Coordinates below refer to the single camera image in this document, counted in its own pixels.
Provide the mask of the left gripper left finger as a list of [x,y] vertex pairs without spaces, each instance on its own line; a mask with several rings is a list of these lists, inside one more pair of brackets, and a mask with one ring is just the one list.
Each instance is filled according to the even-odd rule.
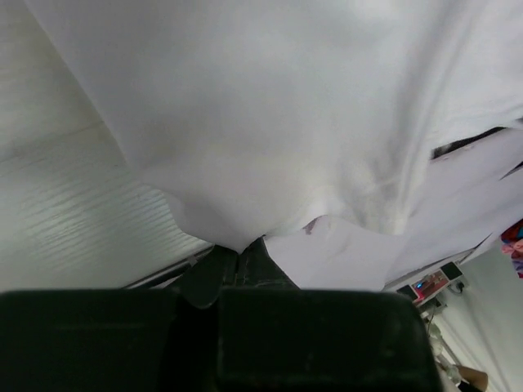
[[208,309],[219,297],[229,273],[234,274],[239,254],[226,247],[214,246],[169,285],[191,308]]

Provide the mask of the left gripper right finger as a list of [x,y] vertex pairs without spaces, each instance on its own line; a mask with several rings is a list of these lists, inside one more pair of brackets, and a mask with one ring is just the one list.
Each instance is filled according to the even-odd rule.
[[255,240],[239,256],[235,286],[298,289],[292,279],[271,259],[263,238]]

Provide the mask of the white t shirt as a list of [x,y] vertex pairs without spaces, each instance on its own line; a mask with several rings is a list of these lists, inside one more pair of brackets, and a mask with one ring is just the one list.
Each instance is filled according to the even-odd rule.
[[30,1],[186,233],[372,288],[521,211],[519,1]]

